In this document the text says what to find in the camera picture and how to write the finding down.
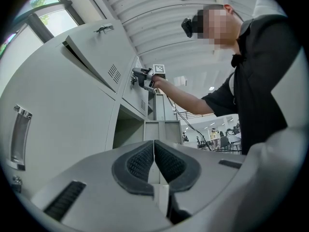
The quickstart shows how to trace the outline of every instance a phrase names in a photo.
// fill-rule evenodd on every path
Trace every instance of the black shirt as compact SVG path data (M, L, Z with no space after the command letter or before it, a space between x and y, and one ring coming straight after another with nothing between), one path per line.
M263 15L245 21L237 39L241 55L234 55L234 95L229 79L203 97L216 116L238 114L242 153L287 127L271 91L296 58L301 45L288 18Z

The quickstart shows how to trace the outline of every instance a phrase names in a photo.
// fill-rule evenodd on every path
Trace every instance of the black cable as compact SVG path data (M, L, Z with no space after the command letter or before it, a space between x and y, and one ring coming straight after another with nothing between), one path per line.
M207 141L206 141L204 135L203 135L201 132L199 132L198 130L196 130L195 128L193 128L193 126L180 114L180 112L177 110L176 106L173 106L173 104L172 104L172 102L170 101L170 99L169 99L168 96L167 96L167 98L168 98L168 100L169 100L170 105L175 109L175 111L178 113L178 115L184 120L184 122L186 122L186 124L187 124L191 129L195 130L195 131L204 139L204 142L205 142L206 146L208 147L208 149L209 149L210 151L212 151L211 148L209 147L209 145L208 145L208 143L207 143Z

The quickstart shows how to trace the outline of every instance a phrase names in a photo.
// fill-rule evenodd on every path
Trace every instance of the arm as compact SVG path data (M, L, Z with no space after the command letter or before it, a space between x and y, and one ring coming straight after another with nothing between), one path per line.
M170 97L177 105L192 114L211 114L213 110L207 105L205 100L190 95L167 80L155 75L153 77L154 88L161 89L168 97Z

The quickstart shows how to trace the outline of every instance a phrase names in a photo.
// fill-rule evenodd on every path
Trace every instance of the hand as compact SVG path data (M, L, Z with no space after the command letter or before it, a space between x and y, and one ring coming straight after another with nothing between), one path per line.
M162 82L165 81L164 78L158 76L158 75L154 75L152 78L153 82L154 82L154 86L153 88L160 88L160 85L162 84Z

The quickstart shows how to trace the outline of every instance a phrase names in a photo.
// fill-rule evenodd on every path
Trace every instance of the corrugated ceiling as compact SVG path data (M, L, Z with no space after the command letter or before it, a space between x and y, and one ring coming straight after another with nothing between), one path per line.
M244 20L250 19L256 0L228 0ZM165 64L167 78L184 76L181 89L200 97L217 89L233 71L230 51L214 51L184 34L181 23L204 4L216 0L108 0L122 21L145 67Z

